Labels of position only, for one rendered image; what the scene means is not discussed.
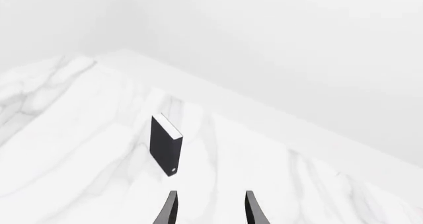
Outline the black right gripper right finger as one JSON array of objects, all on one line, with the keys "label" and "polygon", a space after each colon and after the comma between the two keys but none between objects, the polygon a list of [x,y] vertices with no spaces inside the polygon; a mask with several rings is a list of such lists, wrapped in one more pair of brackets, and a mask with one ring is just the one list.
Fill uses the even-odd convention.
[{"label": "black right gripper right finger", "polygon": [[251,190],[245,192],[245,214],[247,224],[270,224]]}]

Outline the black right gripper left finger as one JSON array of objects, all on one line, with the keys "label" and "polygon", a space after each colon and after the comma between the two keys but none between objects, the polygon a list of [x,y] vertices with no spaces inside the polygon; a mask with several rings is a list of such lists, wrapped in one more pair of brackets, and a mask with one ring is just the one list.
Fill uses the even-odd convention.
[{"label": "black right gripper left finger", "polygon": [[176,224],[178,215],[178,192],[172,190],[153,224]]}]

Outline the black book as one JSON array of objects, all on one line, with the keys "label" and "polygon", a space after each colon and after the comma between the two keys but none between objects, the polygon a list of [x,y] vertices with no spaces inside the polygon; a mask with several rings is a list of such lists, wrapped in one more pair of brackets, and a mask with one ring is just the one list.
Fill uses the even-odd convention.
[{"label": "black book", "polygon": [[149,152],[167,176],[178,172],[183,135],[163,114],[151,117]]}]

